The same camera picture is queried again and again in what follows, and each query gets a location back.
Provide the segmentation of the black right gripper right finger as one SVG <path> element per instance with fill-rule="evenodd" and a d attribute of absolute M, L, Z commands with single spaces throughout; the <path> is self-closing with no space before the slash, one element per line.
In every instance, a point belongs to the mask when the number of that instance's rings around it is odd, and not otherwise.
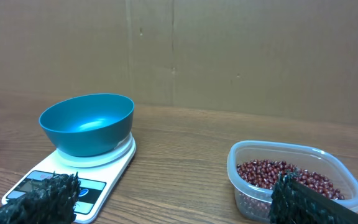
<path fill-rule="evenodd" d="M 358 213 L 283 175 L 273 188 L 269 211 L 274 224 L 358 224 Z"/>

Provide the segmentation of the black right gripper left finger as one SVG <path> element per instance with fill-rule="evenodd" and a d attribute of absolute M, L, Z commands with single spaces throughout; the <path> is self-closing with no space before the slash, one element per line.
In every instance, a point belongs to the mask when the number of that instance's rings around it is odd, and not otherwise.
<path fill-rule="evenodd" d="M 78 174 L 52 174 L 40 184 L 31 181 L 30 192 L 0 207 L 0 224 L 72 224 L 79 199 Z"/>

